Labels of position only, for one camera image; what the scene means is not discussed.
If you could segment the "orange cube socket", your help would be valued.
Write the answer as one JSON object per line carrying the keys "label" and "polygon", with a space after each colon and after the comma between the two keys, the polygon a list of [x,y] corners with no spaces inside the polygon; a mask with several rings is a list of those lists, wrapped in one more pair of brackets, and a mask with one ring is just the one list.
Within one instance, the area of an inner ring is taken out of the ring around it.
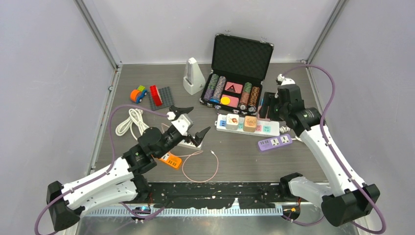
{"label": "orange cube socket", "polygon": [[254,116],[245,116],[243,123],[244,132],[255,132],[257,128],[257,117]]}

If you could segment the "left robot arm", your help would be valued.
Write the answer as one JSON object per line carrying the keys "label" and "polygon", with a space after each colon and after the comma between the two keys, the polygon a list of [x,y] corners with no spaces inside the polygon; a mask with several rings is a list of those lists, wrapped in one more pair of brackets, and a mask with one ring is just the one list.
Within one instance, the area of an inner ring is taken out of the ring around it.
{"label": "left robot arm", "polygon": [[111,163],[95,173],[70,183],[52,182],[47,187],[47,206],[54,232],[78,223],[82,217],[101,207],[136,200],[146,202],[150,190],[143,174],[154,168],[156,159],[163,158],[181,142],[199,146],[210,130],[207,127],[192,135],[193,121],[188,114],[193,107],[170,106],[164,115],[171,125],[162,132],[157,127],[145,127],[137,144],[122,156],[112,156]]}

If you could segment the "orange power strip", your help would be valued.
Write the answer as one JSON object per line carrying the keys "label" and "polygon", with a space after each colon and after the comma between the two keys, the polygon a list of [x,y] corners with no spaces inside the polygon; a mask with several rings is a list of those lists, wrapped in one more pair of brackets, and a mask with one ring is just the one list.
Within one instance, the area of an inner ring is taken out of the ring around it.
{"label": "orange power strip", "polygon": [[167,152],[164,156],[159,158],[159,160],[176,170],[178,170],[182,164],[182,159],[170,152]]}

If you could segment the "white cube socket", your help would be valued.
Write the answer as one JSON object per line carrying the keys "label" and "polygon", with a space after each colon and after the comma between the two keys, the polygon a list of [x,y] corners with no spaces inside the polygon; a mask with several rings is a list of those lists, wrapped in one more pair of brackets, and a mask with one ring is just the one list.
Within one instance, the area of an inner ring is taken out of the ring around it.
{"label": "white cube socket", "polygon": [[225,128],[228,130],[237,130],[238,127],[239,127],[239,115],[227,114]]}

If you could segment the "toy car blocks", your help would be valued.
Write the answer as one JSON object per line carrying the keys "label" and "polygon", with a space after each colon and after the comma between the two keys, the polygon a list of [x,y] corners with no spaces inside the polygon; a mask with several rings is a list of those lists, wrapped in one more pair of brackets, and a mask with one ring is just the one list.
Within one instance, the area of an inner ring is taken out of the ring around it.
{"label": "toy car blocks", "polygon": [[132,90],[130,93],[130,100],[135,103],[139,104],[142,102],[143,98],[147,96],[148,91],[145,86],[138,86],[136,89]]}

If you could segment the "purple power strip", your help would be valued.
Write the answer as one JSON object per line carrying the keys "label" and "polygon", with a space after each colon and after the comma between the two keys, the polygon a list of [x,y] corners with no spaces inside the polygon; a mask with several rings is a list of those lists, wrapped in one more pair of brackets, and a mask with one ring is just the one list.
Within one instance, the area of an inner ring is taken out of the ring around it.
{"label": "purple power strip", "polygon": [[284,134],[276,137],[271,137],[265,140],[261,140],[257,143],[260,151],[267,151],[282,146],[292,144],[293,140],[289,134]]}

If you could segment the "white power strip with usb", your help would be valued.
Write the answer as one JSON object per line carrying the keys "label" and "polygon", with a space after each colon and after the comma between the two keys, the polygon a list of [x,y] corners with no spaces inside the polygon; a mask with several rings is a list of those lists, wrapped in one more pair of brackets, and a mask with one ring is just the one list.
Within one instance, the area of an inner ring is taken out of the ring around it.
{"label": "white power strip with usb", "polygon": [[195,150],[201,150],[202,149],[202,143],[199,144],[198,146],[195,146],[191,141],[190,142],[186,142],[185,140],[183,140],[180,143],[178,143],[178,146],[185,147],[185,148],[189,148],[189,149],[195,149]]}

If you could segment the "white colourful power strip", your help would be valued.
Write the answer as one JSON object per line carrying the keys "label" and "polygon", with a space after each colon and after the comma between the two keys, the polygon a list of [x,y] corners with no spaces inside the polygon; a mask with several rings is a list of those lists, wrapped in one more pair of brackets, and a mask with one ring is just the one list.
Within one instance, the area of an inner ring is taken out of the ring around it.
{"label": "white colourful power strip", "polygon": [[236,134],[243,134],[243,135],[252,135],[252,136],[260,136],[260,137],[275,137],[280,135],[280,125],[277,121],[265,121],[259,120],[257,118],[257,128],[256,131],[251,132],[244,132],[243,131],[243,123],[244,117],[239,116],[239,127],[237,130],[228,130],[225,128],[226,126],[226,115],[219,114],[217,120],[215,121],[215,127],[217,131],[222,132],[230,132]]}

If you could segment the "white metronome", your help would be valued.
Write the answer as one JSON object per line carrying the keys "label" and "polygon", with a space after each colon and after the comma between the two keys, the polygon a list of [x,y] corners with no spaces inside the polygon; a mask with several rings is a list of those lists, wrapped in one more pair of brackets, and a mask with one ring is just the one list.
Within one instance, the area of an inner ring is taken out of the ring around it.
{"label": "white metronome", "polygon": [[202,91],[205,87],[206,80],[194,57],[186,61],[183,77],[183,87],[190,94],[194,95]]}

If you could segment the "grey building baseplate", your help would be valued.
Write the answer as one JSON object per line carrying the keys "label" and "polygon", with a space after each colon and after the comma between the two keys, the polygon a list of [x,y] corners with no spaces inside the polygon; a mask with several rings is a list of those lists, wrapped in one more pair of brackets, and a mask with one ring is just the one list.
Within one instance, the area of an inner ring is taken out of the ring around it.
{"label": "grey building baseplate", "polygon": [[156,111],[156,110],[159,110],[159,109],[162,109],[162,108],[168,108],[168,107],[174,105],[174,99],[173,99],[173,95],[171,93],[170,87],[163,87],[163,88],[158,88],[158,89],[159,89],[159,92],[160,92],[160,95],[161,95],[163,105],[159,106],[159,107],[154,105],[152,97],[150,95],[150,108],[151,108],[151,110]]}

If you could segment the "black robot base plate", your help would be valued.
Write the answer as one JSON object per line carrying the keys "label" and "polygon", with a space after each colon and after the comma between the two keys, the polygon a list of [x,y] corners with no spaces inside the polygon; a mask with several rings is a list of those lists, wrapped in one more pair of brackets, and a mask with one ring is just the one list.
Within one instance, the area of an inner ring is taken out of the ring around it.
{"label": "black robot base plate", "polygon": [[274,182],[154,182],[145,203],[167,209],[270,209],[275,204],[298,204],[297,198],[283,196]]}

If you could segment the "red toy brick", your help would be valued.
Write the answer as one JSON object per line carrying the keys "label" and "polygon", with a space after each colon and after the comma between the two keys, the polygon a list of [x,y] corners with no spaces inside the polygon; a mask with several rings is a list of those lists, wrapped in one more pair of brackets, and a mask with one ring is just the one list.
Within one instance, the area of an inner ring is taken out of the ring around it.
{"label": "red toy brick", "polygon": [[162,106],[163,102],[161,99],[159,89],[156,85],[150,86],[150,93],[151,93],[151,97],[152,97],[154,105],[156,105],[157,107]]}

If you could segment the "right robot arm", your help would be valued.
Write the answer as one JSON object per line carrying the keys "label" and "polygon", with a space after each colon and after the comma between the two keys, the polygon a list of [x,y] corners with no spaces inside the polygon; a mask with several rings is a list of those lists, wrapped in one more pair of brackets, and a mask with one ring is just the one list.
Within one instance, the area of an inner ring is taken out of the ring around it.
{"label": "right robot arm", "polygon": [[298,85],[282,85],[276,93],[266,92],[260,112],[266,112],[272,121],[284,121],[310,149],[329,181],[324,186],[297,172],[286,175],[279,182],[282,199],[305,199],[319,207],[335,227],[371,213],[380,190],[375,184],[368,185],[346,162],[319,110],[305,107]]}

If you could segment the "black poker chip case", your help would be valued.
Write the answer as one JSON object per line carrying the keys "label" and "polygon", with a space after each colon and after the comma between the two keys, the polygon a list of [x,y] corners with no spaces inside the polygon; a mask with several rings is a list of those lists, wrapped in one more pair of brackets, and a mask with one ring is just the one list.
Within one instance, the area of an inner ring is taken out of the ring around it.
{"label": "black poker chip case", "polygon": [[273,51],[274,45],[269,42],[216,34],[211,72],[200,103],[255,116]]}

